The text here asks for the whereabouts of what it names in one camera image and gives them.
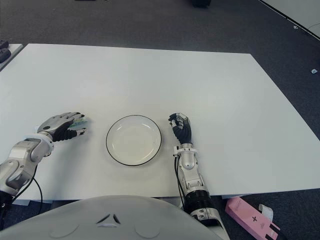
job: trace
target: white tabletop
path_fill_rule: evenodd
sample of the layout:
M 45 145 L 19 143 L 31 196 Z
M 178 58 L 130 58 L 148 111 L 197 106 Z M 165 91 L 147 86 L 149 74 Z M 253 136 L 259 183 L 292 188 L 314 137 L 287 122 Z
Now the white tabletop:
M 168 116 L 189 116 L 212 195 L 320 188 L 320 142 L 250 54 L 29 44 L 0 73 L 0 159 L 48 117 L 78 111 L 87 135 L 55 144 L 38 166 L 46 200 L 177 196 Z M 162 135 L 147 164 L 111 158 L 106 135 L 128 115 Z M 35 185 L 20 197 L 39 199 Z

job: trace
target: pink cardboard box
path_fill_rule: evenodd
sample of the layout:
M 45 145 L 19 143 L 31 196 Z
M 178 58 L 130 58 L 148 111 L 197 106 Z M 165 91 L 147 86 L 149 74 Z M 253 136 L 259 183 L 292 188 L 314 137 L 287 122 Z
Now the pink cardboard box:
M 225 211 L 255 239 L 277 239 L 280 228 L 242 198 L 229 199 Z

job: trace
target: black cable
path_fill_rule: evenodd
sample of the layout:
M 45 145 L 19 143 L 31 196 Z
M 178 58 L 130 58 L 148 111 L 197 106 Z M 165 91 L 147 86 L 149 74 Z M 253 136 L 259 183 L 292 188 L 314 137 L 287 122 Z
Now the black cable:
M 39 212 L 37 215 L 39 215 L 41 213 L 41 210 L 42 210 L 42 205 L 43 205 L 43 196 L 42 196 L 42 191 L 41 191 L 41 187 L 39 185 L 39 183 L 37 182 L 37 180 L 35 178 L 33 178 L 34 182 L 36 183 L 36 185 L 38 186 L 39 188 L 39 191 L 40 191 L 40 196 L 41 196 L 41 204 L 40 204 L 40 209 L 39 209 Z
M 8 205 L 3 209 L 2 216 L 1 216 L 1 219 L 0 219 L 0 231 L 4 229 L 5 217 L 6 217 L 6 214 L 7 214 L 8 207 L 10 207 L 10 205 L 11 205 L 21 194 L 23 194 L 24 191 L 31 185 L 32 181 L 35 179 L 37 167 L 38 167 L 38 165 L 35 166 L 33 176 L 32 176 L 32 178 L 30 179 L 28 185 L 25 186 L 25 188 L 24 188 L 22 191 L 20 191 L 20 192 L 12 199 L 12 201 L 11 201 L 10 203 L 8 203 Z
M 186 196 L 185 196 L 184 190 L 181 186 L 181 183 L 179 180 L 179 174 L 178 174 L 179 159 L 180 159 L 179 156 L 174 158 L 174 171 L 175 171 L 175 176 L 176 176 L 176 179 L 178 182 L 178 189 L 179 189 L 179 194 L 180 194 L 180 198 L 181 198 L 181 202 L 182 202 L 182 207 L 183 207 L 183 209 L 185 209 Z
M 11 201 L 11 203 L 13 203 L 21 194 L 23 194 L 24 193 L 24 191 L 25 190 L 27 190 L 27 188 L 31 185 L 31 183 L 32 183 L 32 181 L 34 180 L 34 178 L 35 178 L 35 175 L 36 175 L 36 171 L 37 171 L 37 168 L 38 168 L 38 165 L 37 166 L 35 166 L 35 169 L 34 169 L 34 174 L 33 174 L 33 176 L 32 176 L 32 178 L 30 179 L 30 181 L 29 181 L 29 183 L 28 183 L 28 185 L 27 186 L 25 186 L 25 188 L 21 191 L 21 192 L 19 192 L 13 199 L 12 199 L 12 201 Z
M 314 27 L 314 26 L 318 26 L 318 25 L 320 25 L 320 22 L 319 22 L 319 23 L 316 23 L 316 24 L 311 25 L 311 26 L 310 26 L 310 27 L 308 27 L 307 29 L 309 30 L 310 28 L 312 28 L 312 27 Z

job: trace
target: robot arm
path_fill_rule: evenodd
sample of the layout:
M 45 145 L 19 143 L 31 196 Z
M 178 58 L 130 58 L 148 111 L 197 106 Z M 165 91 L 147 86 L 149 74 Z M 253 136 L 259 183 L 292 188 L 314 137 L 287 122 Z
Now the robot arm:
M 85 133 L 85 128 L 68 129 L 82 117 L 84 115 L 79 112 L 53 116 L 38 128 L 37 133 L 25 136 L 12 147 L 8 159 L 0 165 L 0 206 L 11 203 L 20 189 L 33 179 L 38 163 L 53 151 L 53 142 Z
M 210 227 L 224 240 L 230 240 L 221 221 L 218 211 L 214 208 L 210 193 L 203 177 L 199 173 L 197 150 L 191 141 L 191 127 L 187 116 L 174 113 L 169 117 L 169 123 L 180 146 L 173 148 L 175 158 L 174 168 L 179 190 L 182 192 L 184 211 L 200 223 Z

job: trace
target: white plate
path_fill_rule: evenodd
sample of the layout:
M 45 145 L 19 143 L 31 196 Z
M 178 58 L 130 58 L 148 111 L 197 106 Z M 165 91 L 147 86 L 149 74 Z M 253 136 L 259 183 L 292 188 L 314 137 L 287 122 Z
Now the white plate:
M 106 135 L 106 148 L 117 162 L 137 166 L 159 151 L 161 133 L 150 118 L 131 115 L 116 121 Z

